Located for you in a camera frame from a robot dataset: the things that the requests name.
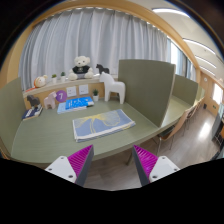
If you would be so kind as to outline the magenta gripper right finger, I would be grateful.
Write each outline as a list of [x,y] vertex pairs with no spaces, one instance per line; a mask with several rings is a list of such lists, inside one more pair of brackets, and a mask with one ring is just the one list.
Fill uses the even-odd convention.
[[132,155],[142,186],[179,171],[168,157],[157,157],[139,146],[133,146]]

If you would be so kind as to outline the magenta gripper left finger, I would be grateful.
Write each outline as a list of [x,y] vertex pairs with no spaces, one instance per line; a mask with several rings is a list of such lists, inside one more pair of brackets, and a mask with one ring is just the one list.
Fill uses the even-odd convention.
[[93,156],[94,147],[90,145],[68,157],[59,156],[46,171],[83,187]]

